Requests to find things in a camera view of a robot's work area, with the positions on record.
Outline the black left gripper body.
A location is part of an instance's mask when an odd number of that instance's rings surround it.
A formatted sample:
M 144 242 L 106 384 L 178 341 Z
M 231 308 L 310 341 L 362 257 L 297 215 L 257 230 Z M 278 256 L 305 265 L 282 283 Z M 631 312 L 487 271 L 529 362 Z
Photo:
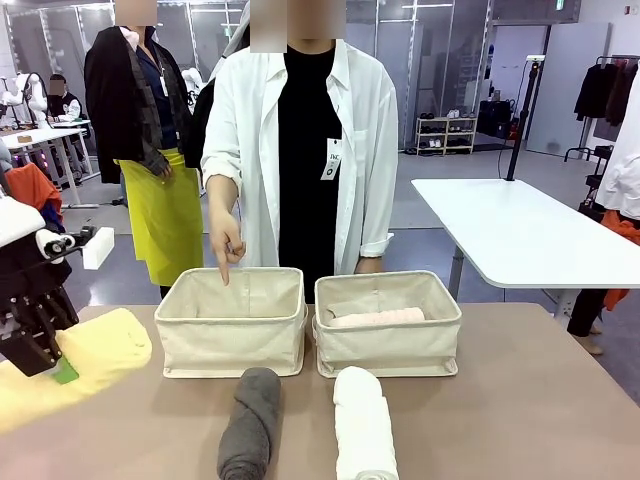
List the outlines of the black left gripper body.
M 55 332 L 78 323 L 64 288 L 72 273 L 66 256 L 77 250 L 69 234 L 1 237 L 1 344 L 22 340 L 43 346 Z

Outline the person's right hand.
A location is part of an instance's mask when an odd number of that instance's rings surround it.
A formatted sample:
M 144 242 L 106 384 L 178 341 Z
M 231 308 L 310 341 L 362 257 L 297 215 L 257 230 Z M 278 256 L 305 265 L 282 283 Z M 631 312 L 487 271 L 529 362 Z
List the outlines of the person's right hand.
M 209 213 L 210 243 L 218 263 L 224 286 L 230 281 L 230 266 L 238 264 L 246 253 L 241 238 L 240 224 L 225 208 L 215 208 Z

